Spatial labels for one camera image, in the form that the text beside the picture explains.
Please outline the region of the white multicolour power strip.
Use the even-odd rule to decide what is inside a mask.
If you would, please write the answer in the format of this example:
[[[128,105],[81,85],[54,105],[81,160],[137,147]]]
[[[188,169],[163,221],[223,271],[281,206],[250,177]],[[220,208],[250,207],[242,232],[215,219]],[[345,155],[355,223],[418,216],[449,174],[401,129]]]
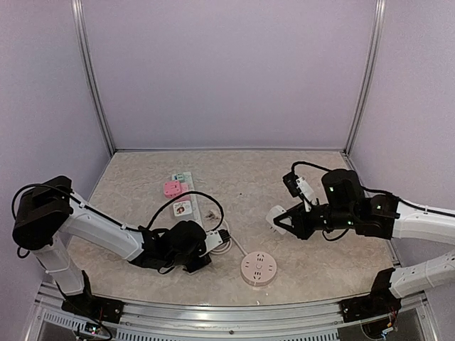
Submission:
[[[195,191],[196,189],[194,186],[192,173],[191,172],[182,172],[182,173],[186,174],[186,182],[181,182],[183,193],[188,192],[188,191]],[[171,175],[172,180],[175,180],[176,174],[177,173],[174,173]],[[171,205],[171,208],[170,208],[171,217],[175,221],[193,220],[193,221],[197,222],[201,227],[203,227],[203,221],[202,221],[202,217],[201,217],[201,213],[200,213],[200,209],[199,209],[199,205],[198,205],[198,198],[196,197],[196,195],[195,194],[185,195],[184,197],[178,199],[176,202],[180,202],[180,201],[184,201],[184,200],[191,201],[191,204],[193,207],[193,214],[191,216],[187,216],[187,217],[175,218],[173,215],[173,209],[172,209],[172,205]]]

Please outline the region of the white cube socket adapter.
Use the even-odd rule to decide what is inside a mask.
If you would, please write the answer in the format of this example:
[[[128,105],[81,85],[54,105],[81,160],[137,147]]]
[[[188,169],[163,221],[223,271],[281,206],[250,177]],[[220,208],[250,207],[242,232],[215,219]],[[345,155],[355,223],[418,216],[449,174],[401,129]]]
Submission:
[[[190,200],[175,202],[172,204],[172,209],[175,218],[187,217],[193,214],[193,207]]]

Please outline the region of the round pink power socket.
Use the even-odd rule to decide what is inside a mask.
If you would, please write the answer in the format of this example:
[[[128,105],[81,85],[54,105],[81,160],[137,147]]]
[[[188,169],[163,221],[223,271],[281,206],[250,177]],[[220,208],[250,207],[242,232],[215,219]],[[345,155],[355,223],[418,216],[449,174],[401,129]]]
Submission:
[[[277,276],[277,263],[267,252],[256,251],[244,256],[240,273],[251,286],[267,286]]]

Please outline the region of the pink plug adapter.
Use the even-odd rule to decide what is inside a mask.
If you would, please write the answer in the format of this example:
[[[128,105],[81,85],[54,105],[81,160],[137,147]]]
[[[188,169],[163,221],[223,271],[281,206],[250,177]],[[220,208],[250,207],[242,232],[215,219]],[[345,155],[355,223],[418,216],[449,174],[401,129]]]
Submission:
[[[163,186],[164,196],[168,199],[179,196],[182,190],[182,184],[179,180],[171,180],[164,183]]]

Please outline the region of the green plug adapter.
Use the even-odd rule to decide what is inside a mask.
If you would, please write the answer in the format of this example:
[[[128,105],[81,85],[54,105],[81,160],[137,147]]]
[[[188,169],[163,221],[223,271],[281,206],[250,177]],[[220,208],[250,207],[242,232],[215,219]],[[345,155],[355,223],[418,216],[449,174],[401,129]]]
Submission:
[[[180,182],[186,182],[186,174],[185,173],[178,173],[175,176],[175,179]]]

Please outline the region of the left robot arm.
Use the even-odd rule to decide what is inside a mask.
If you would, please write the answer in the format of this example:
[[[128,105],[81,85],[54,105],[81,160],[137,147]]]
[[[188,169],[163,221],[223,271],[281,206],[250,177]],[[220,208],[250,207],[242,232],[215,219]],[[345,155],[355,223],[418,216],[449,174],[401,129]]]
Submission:
[[[119,323],[124,302],[93,294],[88,275],[71,259],[59,238],[65,232],[107,249],[128,263],[167,274],[177,266],[193,273],[210,263],[209,253],[224,240],[217,230],[180,221],[170,229],[129,227],[87,204],[60,175],[19,189],[11,201],[12,237],[32,253],[56,282],[62,309],[96,323]]]

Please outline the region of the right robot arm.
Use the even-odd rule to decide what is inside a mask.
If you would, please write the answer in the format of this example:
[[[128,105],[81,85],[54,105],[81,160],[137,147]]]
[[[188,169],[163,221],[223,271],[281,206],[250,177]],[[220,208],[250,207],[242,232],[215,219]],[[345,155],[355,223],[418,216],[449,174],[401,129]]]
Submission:
[[[277,205],[266,216],[280,234],[290,233],[307,240],[320,231],[346,234],[354,230],[364,237],[379,239],[425,239],[454,243],[454,211],[408,202],[385,190],[361,185],[354,170],[323,169],[321,183],[327,202],[321,204],[304,178],[291,170],[282,180],[300,203],[285,210]],[[454,280],[454,253],[404,268],[378,272],[370,292],[340,301],[346,323],[397,313],[401,300]]]

